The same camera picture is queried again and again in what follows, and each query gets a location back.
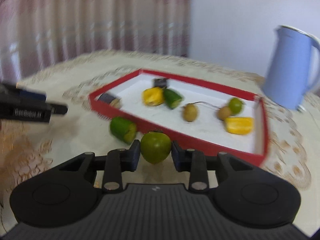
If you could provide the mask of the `round green fruit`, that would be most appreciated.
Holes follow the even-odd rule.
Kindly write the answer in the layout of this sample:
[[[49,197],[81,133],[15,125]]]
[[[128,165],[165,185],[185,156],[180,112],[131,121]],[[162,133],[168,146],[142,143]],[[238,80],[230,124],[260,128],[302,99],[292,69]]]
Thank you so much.
[[[146,133],[140,141],[140,152],[148,163],[159,164],[171,152],[171,140],[161,132]]]
[[[228,107],[231,110],[232,115],[238,115],[241,113],[244,106],[244,102],[239,98],[231,98],[228,102]]]

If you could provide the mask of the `dark sugarcane piece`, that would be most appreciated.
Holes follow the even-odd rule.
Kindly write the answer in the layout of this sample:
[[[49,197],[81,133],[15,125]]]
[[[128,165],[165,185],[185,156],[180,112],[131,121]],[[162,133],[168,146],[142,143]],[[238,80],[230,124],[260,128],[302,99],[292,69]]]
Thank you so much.
[[[153,79],[153,87],[158,88],[167,88],[168,87],[168,79],[167,78],[156,78]]]
[[[101,94],[98,98],[98,101],[101,101],[116,109],[121,109],[122,107],[121,98],[109,92]]]

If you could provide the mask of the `green cut cucumber piece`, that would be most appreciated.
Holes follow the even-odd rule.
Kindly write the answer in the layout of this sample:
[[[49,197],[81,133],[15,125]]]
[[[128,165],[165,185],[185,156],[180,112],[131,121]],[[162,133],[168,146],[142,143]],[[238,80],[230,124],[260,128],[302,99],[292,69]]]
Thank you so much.
[[[114,137],[129,145],[136,138],[137,125],[130,120],[118,116],[111,120],[110,132]]]

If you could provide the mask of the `cream gold embroidered tablecloth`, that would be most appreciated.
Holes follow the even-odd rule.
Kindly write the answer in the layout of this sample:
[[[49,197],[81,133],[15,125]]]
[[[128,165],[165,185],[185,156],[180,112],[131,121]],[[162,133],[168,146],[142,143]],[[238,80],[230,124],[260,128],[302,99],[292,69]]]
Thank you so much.
[[[90,109],[88,95],[140,68],[203,79],[260,94],[263,77],[174,56],[99,51],[57,64],[22,81],[48,99],[66,103],[65,116],[48,124],[4,121],[1,129],[1,234],[16,220],[9,205],[15,186],[81,153],[105,155],[123,144],[109,133],[108,120]],[[299,189],[302,204],[295,224],[312,235],[319,228],[319,97],[308,94],[303,111],[267,101],[271,146],[263,168]]]

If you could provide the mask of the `brown round longan fruit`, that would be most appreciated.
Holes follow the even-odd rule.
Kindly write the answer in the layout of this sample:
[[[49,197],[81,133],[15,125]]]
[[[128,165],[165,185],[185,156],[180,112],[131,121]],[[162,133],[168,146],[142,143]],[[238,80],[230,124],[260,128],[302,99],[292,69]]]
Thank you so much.
[[[187,122],[193,122],[198,117],[198,107],[194,103],[188,103],[183,106],[182,117]]]

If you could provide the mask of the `red cardboard box tray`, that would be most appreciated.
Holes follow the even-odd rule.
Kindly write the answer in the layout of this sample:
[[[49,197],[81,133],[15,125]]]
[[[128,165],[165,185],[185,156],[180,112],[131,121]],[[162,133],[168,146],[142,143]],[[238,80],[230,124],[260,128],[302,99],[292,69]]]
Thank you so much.
[[[183,148],[227,152],[254,165],[268,155],[265,104],[257,94],[194,77],[139,69],[89,94],[93,111],[160,131]]]

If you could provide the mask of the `yellow fruit piece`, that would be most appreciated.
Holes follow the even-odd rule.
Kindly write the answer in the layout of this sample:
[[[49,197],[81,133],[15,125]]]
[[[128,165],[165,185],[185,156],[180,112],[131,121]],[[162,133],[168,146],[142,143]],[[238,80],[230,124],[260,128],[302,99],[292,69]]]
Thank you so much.
[[[163,89],[159,87],[146,89],[142,93],[142,99],[146,106],[159,106],[164,103]]]
[[[253,131],[254,119],[250,117],[232,117],[226,118],[224,124],[228,133],[247,135]]]

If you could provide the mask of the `dark green fruit piece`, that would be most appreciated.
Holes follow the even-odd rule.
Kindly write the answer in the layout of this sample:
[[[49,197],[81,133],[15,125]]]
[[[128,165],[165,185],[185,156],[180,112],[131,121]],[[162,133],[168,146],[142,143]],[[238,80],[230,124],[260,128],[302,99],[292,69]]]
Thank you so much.
[[[183,100],[183,97],[175,90],[165,88],[163,89],[164,103],[170,109],[177,108]]]

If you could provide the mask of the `pink floral curtain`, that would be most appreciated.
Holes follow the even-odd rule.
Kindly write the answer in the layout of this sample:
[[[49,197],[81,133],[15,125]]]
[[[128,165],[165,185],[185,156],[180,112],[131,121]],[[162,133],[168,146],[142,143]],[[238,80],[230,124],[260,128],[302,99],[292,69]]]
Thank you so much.
[[[1,0],[1,79],[96,50],[186,56],[190,0]]]

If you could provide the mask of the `light blue electric kettle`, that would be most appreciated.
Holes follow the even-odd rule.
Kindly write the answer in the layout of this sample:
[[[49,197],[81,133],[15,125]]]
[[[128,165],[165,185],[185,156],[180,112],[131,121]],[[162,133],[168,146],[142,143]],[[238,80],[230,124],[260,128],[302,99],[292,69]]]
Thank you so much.
[[[262,91],[276,104],[297,110],[304,95],[319,82],[319,73],[309,84],[312,49],[319,50],[319,39],[287,25],[277,29],[278,41]]]

